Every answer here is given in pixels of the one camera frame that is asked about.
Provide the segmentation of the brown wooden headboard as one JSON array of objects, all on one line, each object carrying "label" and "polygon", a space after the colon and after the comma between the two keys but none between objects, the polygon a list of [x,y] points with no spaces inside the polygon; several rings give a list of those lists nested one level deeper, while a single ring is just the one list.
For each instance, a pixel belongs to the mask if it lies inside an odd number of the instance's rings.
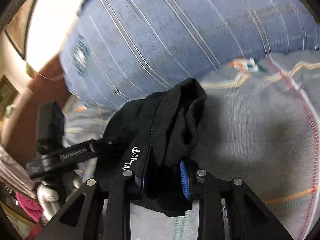
[{"label": "brown wooden headboard", "polygon": [[55,55],[15,99],[15,110],[4,122],[1,143],[17,162],[24,165],[35,157],[38,108],[51,101],[56,101],[59,107],[63,108],[70,96],[59,55]]}]

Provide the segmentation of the black pants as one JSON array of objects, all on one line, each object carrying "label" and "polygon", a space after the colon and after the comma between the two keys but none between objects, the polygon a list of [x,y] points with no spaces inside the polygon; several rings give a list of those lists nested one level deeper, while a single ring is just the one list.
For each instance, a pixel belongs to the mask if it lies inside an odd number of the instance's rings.
[{"label": "black pants", "polygon": [[198,126],[207,95],[198,81],[186,79],[166,92],[132,100],[118,110],[103,134],[94,177],[107,192],[118,173],[137,180],[135,204],[168,217],[184,215],[192,202],[181,182],[181,165],[199,141]]}]

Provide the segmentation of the blue plaid pillow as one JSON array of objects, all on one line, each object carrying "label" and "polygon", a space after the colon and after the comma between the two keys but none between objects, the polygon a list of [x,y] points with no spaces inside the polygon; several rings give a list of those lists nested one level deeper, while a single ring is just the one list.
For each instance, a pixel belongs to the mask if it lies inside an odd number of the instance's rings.
[{"label": "blue plaid pillow", "polygon": [[234,58],[318,47],[299,0],[85,0],[60,62],[72,94],[117,108]]}]

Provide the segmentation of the grey patterned bed sheet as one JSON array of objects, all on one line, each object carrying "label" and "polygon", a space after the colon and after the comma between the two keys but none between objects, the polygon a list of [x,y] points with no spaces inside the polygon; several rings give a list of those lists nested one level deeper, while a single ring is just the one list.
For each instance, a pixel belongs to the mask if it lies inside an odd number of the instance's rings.
[{"label": "grey patterned bed sheet", "polygon": [[265,73],[204,76],[208,98],[193,158],[217,178],[241,178],[294,239],[319,219],[319,51],[274,54]]}]

